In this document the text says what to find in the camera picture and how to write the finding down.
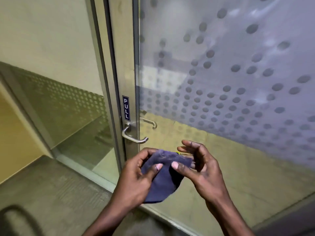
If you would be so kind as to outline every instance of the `left hand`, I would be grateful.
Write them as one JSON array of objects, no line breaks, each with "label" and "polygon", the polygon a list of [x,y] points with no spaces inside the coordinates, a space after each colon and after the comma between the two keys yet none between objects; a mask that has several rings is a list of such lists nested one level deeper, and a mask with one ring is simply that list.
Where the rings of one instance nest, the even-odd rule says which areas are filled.
[{"label": "left hand", "polygon": [[157,149],[146,147],[126,161],[109,204],[121,212],[128,213],[144,202],[152,180],[163,164],[153,165],[145,175],[141,173],[141,167],[144,160],[156,151]]}]

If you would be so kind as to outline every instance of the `floor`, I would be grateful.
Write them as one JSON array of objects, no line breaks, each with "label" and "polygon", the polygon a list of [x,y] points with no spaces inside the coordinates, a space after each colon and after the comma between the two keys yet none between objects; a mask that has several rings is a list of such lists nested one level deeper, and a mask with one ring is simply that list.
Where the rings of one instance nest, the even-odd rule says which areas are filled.
[{"label": "floor", "polygon": [[[0,234],[81,235],[111,194],[43,156],[0,185]],[[180,236],[141,210],[129,213],[115,236]]]}]

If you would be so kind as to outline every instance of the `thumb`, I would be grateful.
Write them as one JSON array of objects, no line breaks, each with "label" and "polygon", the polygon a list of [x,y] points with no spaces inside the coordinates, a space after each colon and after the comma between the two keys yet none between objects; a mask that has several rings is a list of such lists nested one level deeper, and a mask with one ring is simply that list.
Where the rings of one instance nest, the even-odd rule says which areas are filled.
[{"label": "thumb", "polygon": [[163,167],[162,163],[151,166],[147,173],[143,175],[143,177],[148,178],[150,181],[152,181],[162,167]]},{"label": "thumb", "polygon": [[191,170],[189,167],[183,165],[182,163],[178,163],[176,161],[172,162],[172,168],[177,171],[179,174],[187,177],[193,183],[197,180],[198,173]]}]

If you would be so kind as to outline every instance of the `yellow floor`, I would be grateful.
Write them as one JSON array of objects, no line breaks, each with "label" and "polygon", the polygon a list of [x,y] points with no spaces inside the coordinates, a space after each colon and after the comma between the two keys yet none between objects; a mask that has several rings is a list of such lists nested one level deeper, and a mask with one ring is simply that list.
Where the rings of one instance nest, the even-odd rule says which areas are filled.
[{"label": "yellow floor", "polygon": [[[147,113],[158,126],[140,122],[143,147],[176,151],[182,139],[203,143],[218,160],[229,193],[250,226],[284,210],[315,191],[315,172],[278,160],[262,151]],[[184,179],[179,189],[152,207],[166,217],[201,235],[222,235],[193,184]]]}]

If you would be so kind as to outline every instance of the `hand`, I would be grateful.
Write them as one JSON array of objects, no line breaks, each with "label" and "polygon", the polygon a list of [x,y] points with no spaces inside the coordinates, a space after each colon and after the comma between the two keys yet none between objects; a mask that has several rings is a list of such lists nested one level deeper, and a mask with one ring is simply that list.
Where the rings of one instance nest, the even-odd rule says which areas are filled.
[{"label": "hand", "polygon": [[172,167],[194,183],[197,192],[206,203],[231,200],[218,161],[207,148],[201,143],[188,140],[183,140],[182,143],[184,146],[178,147],[177,150],[194,155],[196,171],[178,162],[172,162]]},{"label": "hand", "polygon": [[144,148],[126,161],[110,200],[111,205],[115,205],[123,211],[130,211],[144,202],[152,180],[163,164],[153,165],[145,175],[141,173],[140,168],[143,162],[156,151],[157,149],[154,148]]}]

